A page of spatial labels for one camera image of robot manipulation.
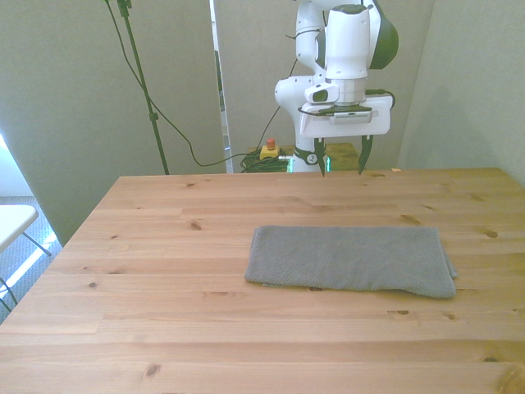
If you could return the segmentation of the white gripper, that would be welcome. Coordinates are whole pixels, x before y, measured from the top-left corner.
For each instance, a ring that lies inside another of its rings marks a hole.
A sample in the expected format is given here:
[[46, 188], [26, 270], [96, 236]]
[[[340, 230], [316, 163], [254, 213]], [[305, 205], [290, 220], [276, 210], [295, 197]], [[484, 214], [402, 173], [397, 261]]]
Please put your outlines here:
[[299, 109], [299, 133], [314, 140], [314, 153], [325, 176], [326, 144], [323, 138], [362, 136], [358, 174], [366, 167], [372, 151], [373, 135], [390, 129], [391, 96], [368, 97], [363, 103], [346, 107], [306, 103]]

